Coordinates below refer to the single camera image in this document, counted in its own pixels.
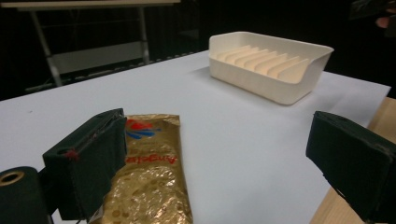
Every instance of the gold package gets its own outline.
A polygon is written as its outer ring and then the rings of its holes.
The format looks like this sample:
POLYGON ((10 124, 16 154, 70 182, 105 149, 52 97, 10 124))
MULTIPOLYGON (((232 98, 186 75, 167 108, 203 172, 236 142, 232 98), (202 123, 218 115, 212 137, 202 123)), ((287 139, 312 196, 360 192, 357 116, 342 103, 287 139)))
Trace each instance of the gold package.
POLYGON ((192 223, 179 127, 177 115, 127 116, 125 166, 91 224, 192 223))

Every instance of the red and blue logo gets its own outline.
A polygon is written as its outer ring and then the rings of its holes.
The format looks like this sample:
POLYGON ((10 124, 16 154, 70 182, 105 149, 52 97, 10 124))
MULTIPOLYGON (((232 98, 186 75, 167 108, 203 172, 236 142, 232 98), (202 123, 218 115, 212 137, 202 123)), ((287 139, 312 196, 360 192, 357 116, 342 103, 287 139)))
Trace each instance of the red and blue logo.
POLYGON ((128 119, 125 127, 126 134, 134 139, 142 139, 144 136, 151 137, 161 130, 153 128, 151 123, 135 119, 128 119))

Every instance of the gold foil wrapper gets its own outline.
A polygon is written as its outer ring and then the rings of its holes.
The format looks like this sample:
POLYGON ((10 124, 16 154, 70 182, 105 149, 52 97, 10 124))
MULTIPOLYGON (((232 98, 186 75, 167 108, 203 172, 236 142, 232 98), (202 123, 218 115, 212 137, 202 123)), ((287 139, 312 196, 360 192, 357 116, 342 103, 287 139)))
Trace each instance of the gold foil wrapper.
POLYGON ((127 116, 125 166, 91 224, 192 223, 177 115, 127 116))

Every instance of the metal leg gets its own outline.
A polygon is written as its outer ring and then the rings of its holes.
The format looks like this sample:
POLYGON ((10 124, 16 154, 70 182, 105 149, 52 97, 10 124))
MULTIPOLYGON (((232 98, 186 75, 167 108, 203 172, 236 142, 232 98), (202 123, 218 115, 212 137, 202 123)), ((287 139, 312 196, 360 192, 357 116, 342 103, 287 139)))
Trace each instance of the metal leg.
POLYGON ((49 70, 52 74, 53 80, 55 81, 56 86, 60 87, 62 86, 61 76, 59 74, 58 68, 55 65, 55 62, 53 61, 52 55, 50 53, 50 48, 47 44, 46 37, 44 36, 44 33, 41 29, 40 21, 38 20, 35 11, 31 11, 30 16, 32 17, 33 23, 35 25, 35 30, 37 31, 37 35, 40 40, 41 47, 44 50, 47 59, 47 64, 49 65, 49 70))
POLYGON ((140 41, 142 42, 143 62, 149 64, 149 44, 146 34, 145 8, 139 7, 140 41))

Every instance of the white plastic container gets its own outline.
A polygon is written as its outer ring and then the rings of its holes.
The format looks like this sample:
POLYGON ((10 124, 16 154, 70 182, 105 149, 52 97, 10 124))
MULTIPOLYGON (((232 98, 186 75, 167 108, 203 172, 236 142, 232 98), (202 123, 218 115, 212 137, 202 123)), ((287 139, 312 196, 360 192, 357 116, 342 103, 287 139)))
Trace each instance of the white plastic container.
POLYGON ((212 77, 282 105, 292 105, 318 83, 332 48, 248 32, 209 39, 212 77))

